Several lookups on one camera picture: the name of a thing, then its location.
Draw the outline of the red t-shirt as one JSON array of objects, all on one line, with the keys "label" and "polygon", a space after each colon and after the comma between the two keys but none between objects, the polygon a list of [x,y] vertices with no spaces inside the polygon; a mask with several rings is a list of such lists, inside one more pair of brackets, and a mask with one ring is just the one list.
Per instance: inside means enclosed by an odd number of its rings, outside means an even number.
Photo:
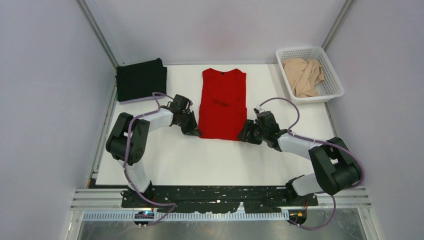
[{"label": "red t-shirt", "polygon": [[238,141],[247,120],[247,74],[208,68],[202,72],[198,127],[203,139]]}]

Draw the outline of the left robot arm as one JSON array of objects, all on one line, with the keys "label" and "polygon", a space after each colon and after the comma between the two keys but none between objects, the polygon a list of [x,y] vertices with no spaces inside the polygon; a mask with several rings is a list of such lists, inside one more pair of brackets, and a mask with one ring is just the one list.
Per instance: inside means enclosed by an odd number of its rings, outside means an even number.
[{"label": "left robot arm", "polygon": [[105,149],[113,159],[120,161],[128,186],[135,192],[134,200],[141,207],[150,204],[165,207],[171,203],[153,202],[153,193],[148,190],[151,180],[148,178],[142,157],[146,152],[146,144],[150,132],[173,125],[180,127],[185,136],[200,137],[195,114],[190,110],[193,104],[190,99],[182,95],[175,95],[167,105],[160,105],[157,95],[164,93],[154,92],[153,99],[157,109],[133,116],[127,112],[119,114],[105,144]]}]

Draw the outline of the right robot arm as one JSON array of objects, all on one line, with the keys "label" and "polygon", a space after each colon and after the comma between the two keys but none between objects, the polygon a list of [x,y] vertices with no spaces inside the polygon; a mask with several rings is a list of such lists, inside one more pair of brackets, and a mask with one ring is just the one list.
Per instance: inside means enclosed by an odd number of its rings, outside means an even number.
[{"label": "right robot arm", "polygon": [[313,173],[301,175],[285,184],[285,198],[299,205],[309,194],[330,196],[351,188],[363,177],[358,161],[349,154],[341,138],[313,140],[281,129],[270,111],[259,112],[256,120],[246,120],[237,139],[254,145],[266,143],[278,152],[292,153],[311,162]]}]

